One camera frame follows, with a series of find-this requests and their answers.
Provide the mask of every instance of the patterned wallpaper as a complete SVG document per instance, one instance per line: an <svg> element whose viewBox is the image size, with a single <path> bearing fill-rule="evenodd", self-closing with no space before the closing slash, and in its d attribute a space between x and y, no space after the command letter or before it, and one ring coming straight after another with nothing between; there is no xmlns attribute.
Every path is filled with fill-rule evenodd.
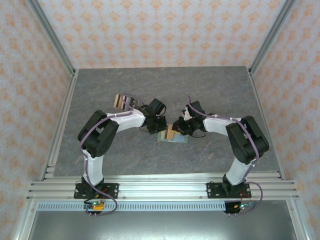
<svg viewBox="0 0 320 240"><path fill-rule="evenodd" d="M285 0L39 0L75 68L250 66Z"/></svg>
<svg viewBox="0 0 320 240"><path fill-rule="evenodd" d="M0 1L0 239L13 239L70 75L26 0Z"/></svg>
<svg viewBox="0 0 320 240"><path fill-rule="evenodd" d="M320 236L320 1L296 3L254 81L285 176Z"/></svg>

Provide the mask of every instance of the gray marble surface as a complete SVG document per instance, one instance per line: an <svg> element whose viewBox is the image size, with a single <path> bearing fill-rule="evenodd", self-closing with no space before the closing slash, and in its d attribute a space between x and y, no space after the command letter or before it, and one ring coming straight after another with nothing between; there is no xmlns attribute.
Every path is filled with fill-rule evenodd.
<svg viewBox="0 0 320 240"><path fill-rule="evenodd" d="M80 176L84 160L77 135L96 110L116 113L118 93L131 93L150 103L162 101L167 123L173 123L188 103L198 100L207 113L241 118L251 115L266 134L263 118L244 66L81 69L75 85L54 176ZM234 156L226 136L207 133L188 143L157 141L138 128L116 134L104 156L103 174L182 174L227 171ZM254 168L276 171L270 149Z"/></svg>

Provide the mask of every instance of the wall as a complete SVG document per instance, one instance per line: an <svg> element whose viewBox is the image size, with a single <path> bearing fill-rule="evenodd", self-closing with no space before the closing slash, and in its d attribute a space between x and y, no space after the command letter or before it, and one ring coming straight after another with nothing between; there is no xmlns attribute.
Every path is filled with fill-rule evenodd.
<svg viewBox="0 0 320 240"><path fill-rule="evenodd" d="M250 66L285 0L40 0L75 68Z"/></svg>
<svg viewBox="0 0 320 240"><path fill-rule="evenodd" d="M297 1L254 81L285 176L320 236L320 1Z"/></svg>
<svg viewBox="0 0 320 240"><path fill-rule="evenodd" d="M11 240L70 79L26 0L0 1L0 239Z"/></svg>

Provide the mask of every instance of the black mounting plate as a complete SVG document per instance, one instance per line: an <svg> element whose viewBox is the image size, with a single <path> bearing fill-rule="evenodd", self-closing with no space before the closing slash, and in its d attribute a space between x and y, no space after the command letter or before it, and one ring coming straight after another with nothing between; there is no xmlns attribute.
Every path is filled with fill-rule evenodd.
<svg viewBox="0 0 320 240"><path fill-rule="evenodd" d="M103 183L102 184L102 190L105 190L105 193L113 197L114 199L118 198L119 193L119 183ZM88 186L83 184L82 182L75 184L75 190L73 197L75 199L92 199L95 196L90 192L88 189ZM96 199L102 199L103 196L100 195Z"/></svg>
<svg viewBox="0 0 320 240"><path fill-rule="evenodd" d="M230 196L227 195L226 191L222 187L222 182L208 182L206 184L206 193L208 199L240 199L240 192L247 194L251 198L251 191L249 184L243 184L237 192L232 193Z"/></svg>

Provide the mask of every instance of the orange floral wallpaper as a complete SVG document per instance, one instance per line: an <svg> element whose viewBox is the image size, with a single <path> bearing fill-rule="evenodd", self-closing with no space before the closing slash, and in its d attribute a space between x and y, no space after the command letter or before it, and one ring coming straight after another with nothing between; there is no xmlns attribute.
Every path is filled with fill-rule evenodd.
<svg viewBox="0 0 320 240"><path fill-rule="evenodd" d="M254 76L277 155L320 236L320 1L299 0Z"/></svg>
<svg viewBox="0 0 320 240"><path fill-rule="evenodd" d="M70 75L26 0L0 1L0 239L13 239Z"/></svg>
<svg viewBox="0 0 320 240"><path fill-rule="evenodd" d="M285 0L39 0L75 68L250 66Z"/></svg>

